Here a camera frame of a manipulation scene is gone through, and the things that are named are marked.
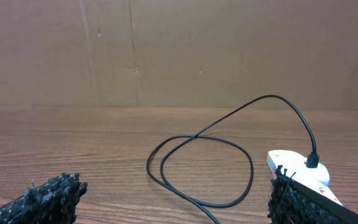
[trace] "brown cardboard wall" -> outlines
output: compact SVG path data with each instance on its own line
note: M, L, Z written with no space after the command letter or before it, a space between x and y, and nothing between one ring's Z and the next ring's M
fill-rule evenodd
M358 1L0 0L0 104L239 106L264 94L357 109Z

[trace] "white device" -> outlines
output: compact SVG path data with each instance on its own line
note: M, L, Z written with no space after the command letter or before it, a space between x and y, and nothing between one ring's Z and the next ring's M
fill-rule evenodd
M288 150L272 150L267 155L267 165L273 174L273 179L277 178L275 174L277 167L282 165L282 174L284 174L284 169L287 169L287 177L292 176L293 180L342 205L328 188L327 168L321 163L317 165L317 168L307 168L306 160L307 158L301 154Z

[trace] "black connector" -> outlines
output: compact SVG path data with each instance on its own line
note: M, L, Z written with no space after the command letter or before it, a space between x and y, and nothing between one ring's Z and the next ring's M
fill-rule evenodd
M318 161L320 157L317 155L317 153L311 153L308 155L308 160L306 161L306 167L307 168L317 168Z

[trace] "black cable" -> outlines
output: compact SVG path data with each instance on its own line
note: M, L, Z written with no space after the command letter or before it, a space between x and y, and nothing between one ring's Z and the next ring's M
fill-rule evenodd
M296 108L291 102L289 102L287 99L285 99L284 97L281 97L281 96L277 96L277 95L265 95L265 96L261 96L261 97L258 97L248 103L246 103L245 105L241 106L240 108L234 110L233 112L227 114L226 116L222 117L221 119L213 122L212 124L210 124L209 126L207 126L206 128L202 129L201 131L199 131L197 134L195 135L183 135L183 136L174 136L174 137L171 137L171 138L168 138L167 140L165 140L164 142L162 142L160 145L158 145L153 151L152 153L150 154L149 158L147 159L147 163L146 163L146 170L147 170L147 173L149 174L149 176L154 180L156 181L158 184L160 184L161 186L165 187L166 189L172 191L173 193L181 196L182 198L188 200L189 202L191 202L192 204L196 205L201 211L205 212L205 214L210 217L210 219L212 219L213 222L215 223L219 223L219 221L207 210L205 209L203 206L205 207L211 207L211 208L227 208L227 207L231 207L231 206L234 206L234 205L237 205L238 203L240 203L246 196L247 194L249 193L249 190L251 188L251 185L252 185L252 180L254 178L254 165L252 163L252 159L250 157L250 155L248 154L248 152L243 149L241 146L237 145L236 143L233 143L233 142L230 142L228 140L225 140L225 139L221 139L221 138L217 138L217 137L211 137L211 136L202 136L200 135L201 133L203 133L204 131L206 131L207 129L209 129L210 127L214 126L215 124L218 124L219 122L221 122L222 120L226 119L227 117L229 117L230 115L238 112L239 110L245 108L246 106L258 101L258 100L261 100L261 99L264 99L264 98L278 98L282 101L284 101L286 104L288 104L294 111L295 113L299 116L299 118L301 119L303 125L305 125L305 128L306 130L308 131L309 133L309 136L310 136L310 139L311 139L311 145L312 145L312 153L311 154L314 154L317 156L317 152L316 152L316 141L314 140L314 136L313 136L313 133L311 132L311 129L308 125L308 123L306 122L305 118L302 116L302 114L300 113L300 111L298 110L298 108ZM173 140L173 139L176 139L176 138L187 138L186 141L182 142L181 144L179 144L177 147L173 148L170 152L168 152L167 155L164 156L164 158L162 159L161 161L161 164L160 164L160 174L161 174L161 178L163 180L160 181L158 180L156 177L154 177L154 175L151 173L150 171L150 163L154 157L154 155L156 155L156 153L158 152L158 150L161 149L162 146L164 146L167 142ZM197 200L195 198L191 198L187 195L185 195L184 193L180 192L179 190L177 190L176 188L174 188L170 183L169 181L165 178L164 176L164 173L163 173L163 167L164 167L164 163L165 161L168 159L169 156L171 156L176 150L178 150L179 148L181 148L182 146L184 146L185 144L189 143L190 141L194 140L194 139L197 139L197 138L201 138L201 139L210 139L210 140L217 140L217 141L221 141L221 142L224 142L224 143L227 143L227 144L230 144L238 149L240 149L248 158L249 160L249 164L250 164L250 169L251 169L251 173L250 173L250 177L249 177L249 183L248 183L248 186L246 188L246 190L244 191L244 193L242 193L242 195L235 199L233 202L230 202L230 203L226 203L226 204L214 204L214 203L208 203L208 202L202 202L200 200Z

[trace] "wood grain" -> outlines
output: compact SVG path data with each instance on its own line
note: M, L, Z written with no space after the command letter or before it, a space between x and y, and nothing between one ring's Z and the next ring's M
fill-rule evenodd
M78 205L77 223L210 223L189 202L152 181L148 155L177 134L195 133L228 113L214 108L0 107L0 206L20 196L30 180L40 185L62 171L81 172L89 190ZM358 213L358 111L305 111L316 136L321 162L331 174L338 199ZM239 205L210 209L222 223L270 223L271 194L265 164L272 149L307 155L310 140L292 111L244 110L207 133L243 146L254 160L250 194ZM169 143L159 160L180 141ZM178 189L201 200L237 198L249 178L240 151L196 140L166 163Z

